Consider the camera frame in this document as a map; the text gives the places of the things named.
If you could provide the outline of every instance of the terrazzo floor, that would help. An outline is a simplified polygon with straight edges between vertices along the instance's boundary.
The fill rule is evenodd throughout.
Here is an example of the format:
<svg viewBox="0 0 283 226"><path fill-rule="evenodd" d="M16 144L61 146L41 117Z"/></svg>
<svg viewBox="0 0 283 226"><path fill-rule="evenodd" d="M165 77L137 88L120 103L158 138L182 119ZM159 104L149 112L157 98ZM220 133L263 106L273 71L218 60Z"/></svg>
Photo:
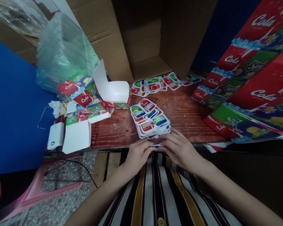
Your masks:
<svg viewBox="0 0 283 226"><path fill-rule="evenodd" d="M86 152L83 157L73 159L85 165L92 174L96 152ZM56 226L64 225L69 216L77 209L88 195L90 176L79 164L66 162L56 164L47 169L50 173L45 176L42 189L55 189L83 181L83 185L56 197L45 200L29 209L23 217L23 226Z"/></svg>

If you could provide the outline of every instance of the white tissue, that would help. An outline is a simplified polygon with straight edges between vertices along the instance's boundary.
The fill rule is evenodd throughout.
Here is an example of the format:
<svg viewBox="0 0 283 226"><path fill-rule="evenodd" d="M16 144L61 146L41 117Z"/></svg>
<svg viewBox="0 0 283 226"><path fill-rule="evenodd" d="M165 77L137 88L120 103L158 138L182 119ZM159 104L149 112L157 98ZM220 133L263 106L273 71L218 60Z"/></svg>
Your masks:
<svg viewBox="0 0 283 226"><path fill-rule="evenodd" d="M54 118L58 118L61 112L61 102L60 101L51 101L51 103L48 103L48 105L53 108L53 115Z"/></svg>

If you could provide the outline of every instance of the wooden plank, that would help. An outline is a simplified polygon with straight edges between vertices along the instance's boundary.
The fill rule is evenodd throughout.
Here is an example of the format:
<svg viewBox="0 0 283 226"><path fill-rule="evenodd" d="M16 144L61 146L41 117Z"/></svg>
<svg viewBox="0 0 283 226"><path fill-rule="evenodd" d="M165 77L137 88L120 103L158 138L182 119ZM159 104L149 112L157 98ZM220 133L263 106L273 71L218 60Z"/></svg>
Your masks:
<svg viewBox="0 0 283 226"><path fill-rule="evenodd" d="M171 126L178 129L192 143L222 142L226 139L202 122L212 110L190 97L199 83L172 91L150 94L146 98L164 111ZM142 97L133 95L132 104ZM91 146L87 149L128 147L139 139L134 121L128 110L115 110L110 118L92 124Z"/></svg>
<svg viewBox="0 0 283 226"><path fill-rule="evenodd" d="M109 153L108 167L107 167L107 176L106 180L117 170L120 162L120 152L111 152Z"/></svg>
<svg viewBox="0 0 283 226"><path fill-rule="evenodd" d="M95 163L93 166L92 171L92 178L94 182L96 183L97 187L101 186L101 184L104 182L104 176L105 176L105 170L106 170L106 164L107 164L107 152L98 152ZM90 189L89 189L89 195L96 190L96 186L91 181Z"/></svg>

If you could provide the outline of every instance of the white power bank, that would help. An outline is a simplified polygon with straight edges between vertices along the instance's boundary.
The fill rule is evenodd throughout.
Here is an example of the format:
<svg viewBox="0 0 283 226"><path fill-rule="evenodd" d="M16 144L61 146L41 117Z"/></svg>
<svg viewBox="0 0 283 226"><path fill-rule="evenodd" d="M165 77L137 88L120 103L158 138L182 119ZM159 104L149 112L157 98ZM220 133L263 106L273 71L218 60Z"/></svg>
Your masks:
<svg viewBox="0 0 283 226"><path fill-rule="evenodd" d="M58 146L63 145L64 123L59 122L50 127L47 149L53 150Z"/></svg>

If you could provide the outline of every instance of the forearm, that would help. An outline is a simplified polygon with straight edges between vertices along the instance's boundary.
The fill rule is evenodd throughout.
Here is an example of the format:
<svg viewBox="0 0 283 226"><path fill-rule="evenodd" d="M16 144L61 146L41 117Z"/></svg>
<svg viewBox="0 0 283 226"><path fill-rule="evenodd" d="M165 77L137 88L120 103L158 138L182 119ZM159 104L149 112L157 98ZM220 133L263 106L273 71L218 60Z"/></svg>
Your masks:
<svg viewBox="0 0 283 226"><path fill-rule="evenodd" d="M267 206L247 193L211 162L206 162L203 179L230 208L229 211L247 225L283 225L283 220Z"/></svg>
<svg viewBox="0 0 283 226"><path fill-rule="evenodd" d="M98 225L119 190L132 178L120 166L117 171L96 189L71 215L65 226Z"/></svg>

